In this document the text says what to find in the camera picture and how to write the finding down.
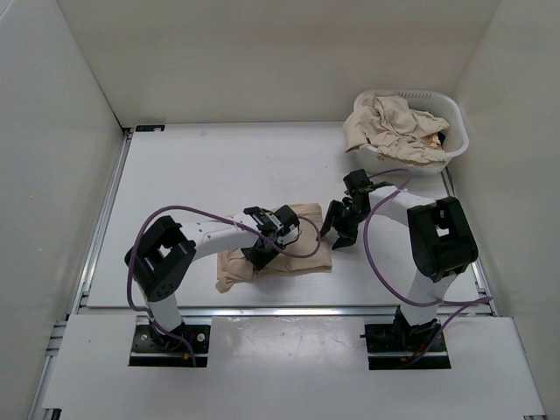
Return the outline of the beige trousers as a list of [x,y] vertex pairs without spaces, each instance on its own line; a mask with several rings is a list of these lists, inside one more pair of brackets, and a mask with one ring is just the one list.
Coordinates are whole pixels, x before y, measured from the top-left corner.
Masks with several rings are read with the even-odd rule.
[[[309,219],[320,230],[323,224],[322,208],[318,203],[290,204],[297,216]],[[317,242],[317,233],[308,221],[300,222],[301,234],[298,240],[289,245],[290,253],[303,255],[313,251]],[[320,243],[317,253],[308,258],[294,258],[279,254],[264,269],[256,269],[243,255],[240,249],[220,252],[217,256],[217,281],[215,288],[219,293],[228,292],[234,284],[252,283],[260,278],[293,277],[332,269],[331,250],[328,245]]]

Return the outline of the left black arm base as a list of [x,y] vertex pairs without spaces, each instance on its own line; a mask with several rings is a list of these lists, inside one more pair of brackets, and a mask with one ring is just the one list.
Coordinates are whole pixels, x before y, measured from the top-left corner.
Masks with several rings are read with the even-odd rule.
[[206,368],[211,338],[209,324],[183,324],[172,331],[189,343],[162,335],[149,321],[136,323],[129,365],[142,368]]

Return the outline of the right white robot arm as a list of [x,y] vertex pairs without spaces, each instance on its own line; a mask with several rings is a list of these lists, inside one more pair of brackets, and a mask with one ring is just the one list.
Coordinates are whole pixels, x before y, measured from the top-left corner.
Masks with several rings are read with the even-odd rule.
[[441,326],[438,307],[456,278],[479,255],[478,247],[460,202],[453,197],[428,199],[388,182],[373,182],[363,170],[347,174],[345,196],[330,203],[321,235],[335,231],[333,249],[368,240],[375,214],[396,221],[409,230],[416,274],[407,296],[400,300],[390,325],[371,326],[365,337],[376,351],[424,350]]

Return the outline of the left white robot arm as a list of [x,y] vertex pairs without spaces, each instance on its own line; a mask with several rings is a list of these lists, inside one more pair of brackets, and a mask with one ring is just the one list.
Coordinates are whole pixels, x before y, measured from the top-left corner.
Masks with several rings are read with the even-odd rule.
[[239,249],[261,270],[299,236],[300,221],[287,205],[276,211],[252,206],[229,216],[165,207],[142,225],[124,257],[129,307],[148,315],[152,337],[164,350],[189,347],[175,292],[191,264]]

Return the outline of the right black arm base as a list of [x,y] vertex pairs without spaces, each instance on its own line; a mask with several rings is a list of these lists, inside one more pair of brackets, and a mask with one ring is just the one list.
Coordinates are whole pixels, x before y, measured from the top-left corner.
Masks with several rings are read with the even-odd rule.
[[398,311],[391,324],[365,324],[360,336],[366,341],[369,370],[450,369],[441,324],[434,318],[410,325]]

